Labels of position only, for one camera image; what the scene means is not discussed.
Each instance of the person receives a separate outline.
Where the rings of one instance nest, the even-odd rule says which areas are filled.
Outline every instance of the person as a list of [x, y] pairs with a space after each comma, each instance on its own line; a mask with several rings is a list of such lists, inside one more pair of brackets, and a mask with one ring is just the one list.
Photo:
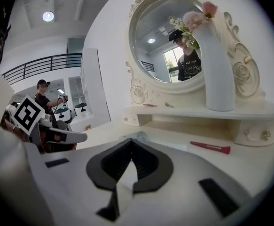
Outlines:
[[196, 51], [192, 47], [188, 47], [186, 43], [183, 42], [182, 31], [176, 30], [169, 35], [169, 41], [176, 43], [181, 49], [183, 49], [184, 54], [178, 60], [179, 68], [179, 81], [185, 81], [201, 72], [201, 60], [199, 59]]
[[64, 98], [58, 98], [56, 101], [50, 101], [45, 93], [48, 91], [49, 82], [45, 80], [39, 80], [37, 84], [38, 93], [35, 95], [34, 101], [38, 103], [44, 110], [46, 114], [52, 116], [52, 126], [57, 127], [56, 119], [52, 110], [52, 107], [55, 107], [61, 103], [65, 103]]

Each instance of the black t-shirt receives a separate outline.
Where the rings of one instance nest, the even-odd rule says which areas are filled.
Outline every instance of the black t-shirt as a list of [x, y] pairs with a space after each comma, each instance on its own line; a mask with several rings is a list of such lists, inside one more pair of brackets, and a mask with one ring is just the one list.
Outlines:
[[195, 50], [190, 55], [182, 55], [178, 61], [179, 76], [178, 80], [185, 81], [201, 72], [201, 60]]
[[52, 116], [52, 126], [57, 126], [56, 119], [53, 113], [53, 110], [51, 107], [47, 106], [47, 103], [50, 102], [50, 100], [40, 93], [36, 94], [34, 101], [38, 103], [44, 110], [46, 114], [50, 114]]

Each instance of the shelf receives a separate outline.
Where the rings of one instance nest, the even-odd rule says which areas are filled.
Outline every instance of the shelf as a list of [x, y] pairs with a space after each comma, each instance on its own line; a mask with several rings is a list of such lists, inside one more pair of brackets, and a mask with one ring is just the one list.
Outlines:
[[167, 115], [184, 117], [204, 117], [232, 120], [269, 120], [274, 119], [274, 104], [268, 101], [241, 102], [233, 111], [218, 112], [209, 110], [205, 105], [197, 104], [190, 107], [148, 107], [133, 105], [125, 108], [126, 114]]

